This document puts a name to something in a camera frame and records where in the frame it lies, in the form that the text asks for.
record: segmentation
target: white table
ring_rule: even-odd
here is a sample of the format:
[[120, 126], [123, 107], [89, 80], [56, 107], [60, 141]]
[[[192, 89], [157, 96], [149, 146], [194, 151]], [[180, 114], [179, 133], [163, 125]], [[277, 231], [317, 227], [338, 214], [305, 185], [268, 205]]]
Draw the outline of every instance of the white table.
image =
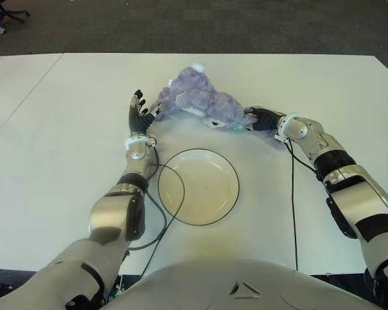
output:
[[[319, 120], [388, 192], [388, 71], [374, 57], [65, 54], [0, 130], [0, 268], [38, 270], [87, 236], [93, 203], [125, 167], [130, 96], [141, 88], [154, 101], [170, 78], [195, 61], [205, 65], [217, 89], [244, 106]], [[193, 147], [221, 153], [235, 167], [241, 189], [237, 205], [220, 222], [175, 222], [148, 272], [202, 257], [294, 267], [287, 152], [251, 134], [211, 130], [183, 113], [156, 123], [151, 132], [162, 162]], [[156, 179], [150, 188], [156, 191]], [[340, 233], [325, 197], [311, 172], [297, 164], [299, 270], [362, 272], [360, 246]], [[161, 226], [149, 200], [146, 206], [147, 229], [135, 245], [151, 240]], [[140, 273], [151, 251], [132, 253], [121, 273]]]
[[0, 56], [0, 128], [61, 56]]

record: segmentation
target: wire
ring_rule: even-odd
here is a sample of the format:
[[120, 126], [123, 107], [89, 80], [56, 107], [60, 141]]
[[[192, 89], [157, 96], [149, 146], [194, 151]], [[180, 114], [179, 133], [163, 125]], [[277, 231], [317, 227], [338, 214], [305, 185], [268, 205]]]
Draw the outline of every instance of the wire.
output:
[[152, 240], [151, 242], [148, 242], [147, 244], [141, 245], [140, 247], [130, 247], [130, 248], [128, 248], [128, 251], [138, 251], [138, 250], [146, 249], [147, 247], [152, 246], [155, 242], [157, 242], [161, 238], [161, 236], [164, 234], [164, 232], [167, 228], [167, 216], [166, 216], [164, 210], [162, 210], [161, 206], [158, 204], [158, 202], [156, 202], [156, 200], [151, 196], [151, 194], [148, 191], [147, 191], [147, 196], [154, 203], [155, 207], [160, 211], [160, 213], [162, 215], [162, 219], [164, 221], [164, 226], [162, 227], [160, 233], [155, 237], [154, 240]]
[[[155, 157], [156, 157], [156, 169], [155, 171], [152, 173], [152, 175], [150, 175], [150, 177], [148, 177], [147, 181], [149, 181], [153, 176], [154, 174], [156, 174], [156, 172], [158, 171], [158, 168], [160, 166], [160, 158], [158, 156], [158, 152], [156, 151], [156, 148], [154, 147], [154, 152], [155, 152]], [[151, 196], [151, 194], [149, 193], [149, 191], [147, 190], [147, 196], [148, 198], [152, 201], [152, 203], [154, 203], [155, 207], [160, 211], [161, 215], [162, 215], [162, 219], [164, 221], [164, 225], [161, 229], [161, 231], [158, 233], [158, 235], [155, 237], [154, 240], [152, 240], [151, 242], [148, 242], [147, 244], [144, 244], [144, 245], [141, 245], [140, 247], [130, 247], [128, 248], [128, 251], [138, 251], [138, 250], [143, 250], [143, 249], [146, 249], [147, 247], [150, 247], [152, 246], [155, 242], [157, 242], [161, 236], [164, 234], [166, 228], [167, 228], [167, 216], [165, 214], [165, 212], [162, 210], [161, 206], [158, 204], [158, 202], [156, 202], [156, 200]]]
[[145, 265], [145, 268], [144, 270], [142, 271], [140, 277], [139, 277], [139, 280], [141, 280], [141, 278], [144, 276], [145, 272], [147, 271], [148, 267], [149, 267], [149, 264], [151, 263], [151, 261], [153, 260], [153, 257], [154, 257], [154, 254], [156, 252], [156, 249], [158, 248], [158, 246], [160, 245], [160, 242], [161, 240], [163, 239], [165, 233], [167, 232], [167, 230], [169, 229], [169, 226], [171, 226], [171, 224], [173, 223], [175, 217], [177, 216], [178, 212], [180, 212], [181, 210], [181, 207], [182, 207], [182, 204], [184, 203], [184, 199], [186, 197], [186, 186], [184, 185], [184, 181], [182, 180], [180, 174], [175, 171], [174, 169], [172, 169], [171, 167], [168, 167], [166, 165], [162, 165], [162, 164], [158, 164], [158, 166], [163, 166], [163, 169], [164, 168], [168, 168], [169, 170], [173, 171], [177, 176], [178, 178], [180, 179], [181, 181], [181, 184], [182, 184], [182, 199], [181, 199], [181, 202], [180, 202], [180, 205], [178, 206], [178, 209], [177, 211], [175, 212], [175, 214], [173, 215], [172, 219], [169, 221], [168, 225], [166, 226], [165, 230], [164, 230], [164, 233], [162, 233], [162, 235], [160, 236], [160, 238], [158, 239], [158, 242], [156, 243], [155, 245], [155, 248], [153, 250], [153, 252], [151, 253], [151, 256], [149, 257], [149, 260], [147, 262], [147, 264]]
[[297, 263], [297, 238], [296, 238], [296, 217], [295, 217], [295, 199], [294, 199], [294, 193], [295, 193], [295, 156], [293, 154], [293, 146], [292, 142], [289, 140], [290, 144], [290, 153], [292, 155], [292, 214], [293, 214], [293, 232], [295, 237], [295, 263], [296, 263], [296, 270], [299, 270], [299, 265]]
[[318, 173], [316, 172], [315, 169], [313, 169], [311, 166], [309, 166], [309, 165], [307, 165], [306, 163], [304, 163], [303, 161], [301, 161], [299, 158], [297, 158], [297, 157], [295, 156], [295, 154], [293, 154], [293, 149], [292, 149], [292, 150], [290, 149], [290, 147], [292, 147], [292, 144], [290, 144], [290, 147], [287, 145], [287, 143], [285, 143], [285, 145], [286, 145], [286, 147], [287, 147], [287, 150], [289, 151], [289, 153], [293, 156], [293, 158], [294, 158], [295, 160], [297, 160], [298, 162], [300, 162], [300, 163], [301, 163], [302, 165], [304, 165], [306, 168], [310, 169], [314, 174], [318, 174]]

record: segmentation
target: plate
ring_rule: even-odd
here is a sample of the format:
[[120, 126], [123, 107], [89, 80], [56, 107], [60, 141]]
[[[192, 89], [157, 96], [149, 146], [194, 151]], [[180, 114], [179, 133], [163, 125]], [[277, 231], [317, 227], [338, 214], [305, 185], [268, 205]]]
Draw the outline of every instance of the plate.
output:
[[[190, 225], [208, 225], [225, 217], [239, 196], [239, 178], [231, 163], [211, 150], [185, 150], [166, 166], [175, 170], [185, 186], [185, 198], [176, 219]], [[184, 189], [180, 178], [163, 167], [158, 193], [168, 213], [174, 215]]]

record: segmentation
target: silver robot arm segment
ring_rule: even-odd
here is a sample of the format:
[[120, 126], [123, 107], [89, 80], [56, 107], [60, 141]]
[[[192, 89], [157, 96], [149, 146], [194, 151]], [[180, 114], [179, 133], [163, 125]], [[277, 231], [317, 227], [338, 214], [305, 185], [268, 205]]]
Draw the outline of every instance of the silver robot arm segment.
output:
[[157, 165], [156, 141], [146, 130], [160, 107], [141, 112], [141, 97], [138, 90], [131, 100], [126, 170], [95, 203], [89, 237], [70, 244], [25, 285], [0, 298], [0, 309], [99, 309], [105, 304], [129, 245], [144, 233], [144, 194]]
[[375, 295], [388, 309], [388, 194], [317, 121], [281, 116], [276, 138], [297, 143], [329, 194], [327, 205], [341, 231], [361, 243]]

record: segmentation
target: stuffed animal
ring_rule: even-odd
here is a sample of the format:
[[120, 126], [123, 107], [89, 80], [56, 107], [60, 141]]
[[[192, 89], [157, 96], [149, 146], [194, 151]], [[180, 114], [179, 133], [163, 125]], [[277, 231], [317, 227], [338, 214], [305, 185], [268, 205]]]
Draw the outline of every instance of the stuffed animal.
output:
[[210, 128], [236, 131], [256, 122], [254, 116], [244, 114], [243, 107], [233, 96], [214, 89], [200, 64], [185, 68], [176, 79], [171, 80], [154, 106], [161, 103], [163, 107], [157, 120], [174, 111], [184, 110], [200, 116]]

